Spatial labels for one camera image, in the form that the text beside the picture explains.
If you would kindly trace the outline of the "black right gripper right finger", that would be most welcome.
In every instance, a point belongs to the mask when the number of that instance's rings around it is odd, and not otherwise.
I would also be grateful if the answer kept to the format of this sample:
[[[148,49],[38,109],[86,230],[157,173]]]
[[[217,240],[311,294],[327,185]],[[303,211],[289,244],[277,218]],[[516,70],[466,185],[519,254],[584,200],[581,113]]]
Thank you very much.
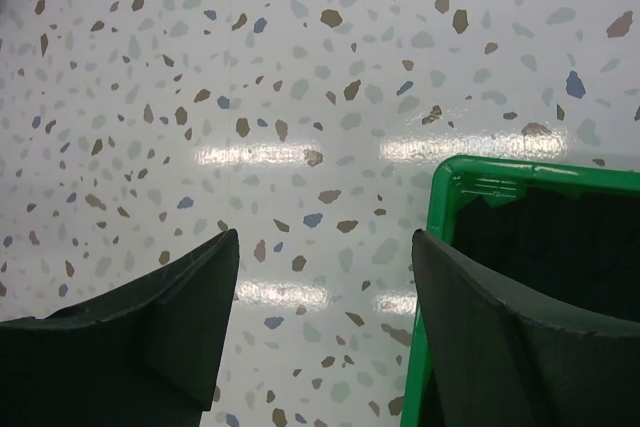
[[[424,230],[412,264],[446,425],[638,425],[638,323],[542,294]]]

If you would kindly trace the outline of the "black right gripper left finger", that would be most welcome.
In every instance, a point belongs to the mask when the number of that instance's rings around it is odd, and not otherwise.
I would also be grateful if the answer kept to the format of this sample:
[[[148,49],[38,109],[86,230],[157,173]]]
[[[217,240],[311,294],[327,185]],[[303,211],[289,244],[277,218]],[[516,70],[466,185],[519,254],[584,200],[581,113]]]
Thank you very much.
[[[239,270],[224,231],[118,288],[1,325],[5,426],[197,426],[213,404]]]

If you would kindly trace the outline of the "black t shirt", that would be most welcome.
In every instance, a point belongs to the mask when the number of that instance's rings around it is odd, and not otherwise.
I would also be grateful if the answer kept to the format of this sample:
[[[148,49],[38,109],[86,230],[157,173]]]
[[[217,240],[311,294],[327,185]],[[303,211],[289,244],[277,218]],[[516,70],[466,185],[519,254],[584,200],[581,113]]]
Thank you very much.
[[[530,188],[492,206],[478,197],[456,215],[453,247],[562,302],[639,319],[639,200]]]

